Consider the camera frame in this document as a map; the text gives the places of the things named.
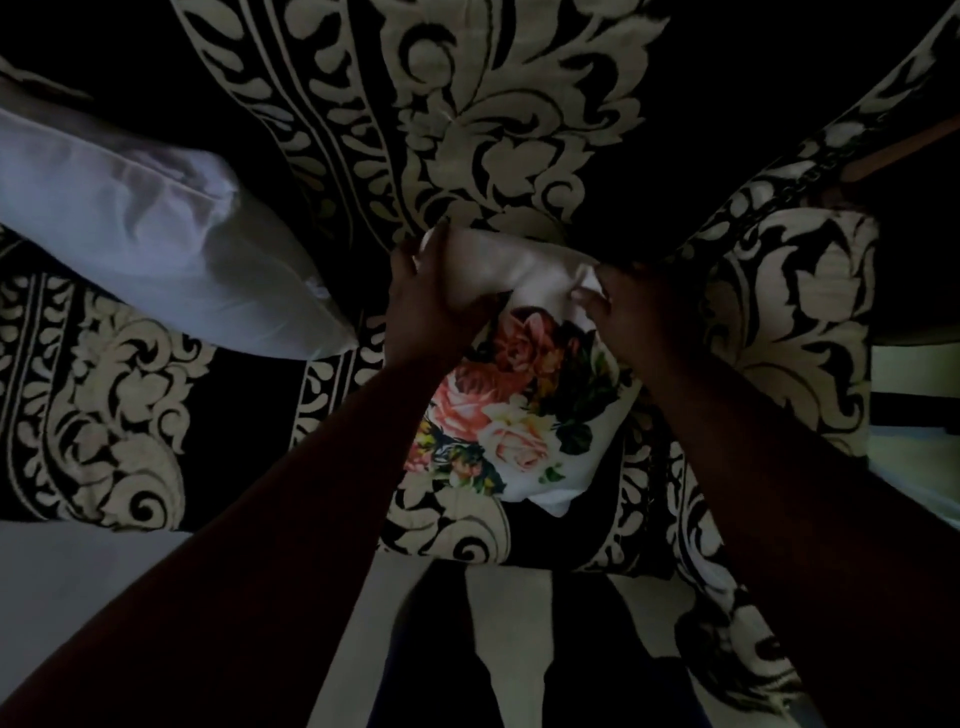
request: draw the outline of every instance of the white pillow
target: white pillow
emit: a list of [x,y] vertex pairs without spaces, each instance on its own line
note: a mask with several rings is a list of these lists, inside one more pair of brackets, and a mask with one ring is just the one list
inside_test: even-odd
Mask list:
[[291,231],[227,163],[0,79],[0,223],[120,300],[239,352],[356,345]]
[[640,390],[569,298],[577,286],[602,292],[595,263],[558,245],[450,230],[450,304],[512,293],[434,394],[407,477],[566,513],[593,480]]

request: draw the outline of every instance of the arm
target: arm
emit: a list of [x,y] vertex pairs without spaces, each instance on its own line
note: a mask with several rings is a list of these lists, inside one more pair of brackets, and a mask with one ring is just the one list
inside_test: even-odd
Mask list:
[[830,726],[953,716],[960,534],[704,351],[645,268],[580,299],[684,447],[750,589]]
[[0,724],[306,723],[420,418],[488,318],[446,308],[434,238],[419,273],[392,258],[383,371],[40,666]]

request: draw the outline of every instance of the forearm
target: forearm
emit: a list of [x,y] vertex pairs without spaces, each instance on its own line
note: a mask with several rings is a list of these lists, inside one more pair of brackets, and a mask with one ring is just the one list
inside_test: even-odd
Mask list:
[[375,376],[41,666],[0,722],[302,726],[439,378],[429,364]]
[[708,353],[667,356],[646,383],[827,718],[944,708],[960,600],[936,564],[958,535]]

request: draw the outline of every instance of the person's right hand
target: person's right hand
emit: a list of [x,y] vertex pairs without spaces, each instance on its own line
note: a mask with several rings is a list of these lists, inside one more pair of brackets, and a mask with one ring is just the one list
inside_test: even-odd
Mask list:
[[624,271],[598,265],[597,278],[607,298],[578,288],[571,298],[597,326],[600,338],[641,380],[657,376],[701,347],[700,326],[690,304],[666,277],[650,266]]

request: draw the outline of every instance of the pillow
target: pillow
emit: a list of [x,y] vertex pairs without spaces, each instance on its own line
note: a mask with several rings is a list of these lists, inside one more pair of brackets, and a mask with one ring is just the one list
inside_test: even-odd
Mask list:
[[355,345],[309,255],[216,155],[0,80],[0,222],[171,328],[311,359]]
[[507,501],[528,498],[553,516],[566,513],[640,389],[569,299],[581,285],[602,291],[595,263],[557,245],[450,230],[450,305],[511,293],[434,394],[407,471]]

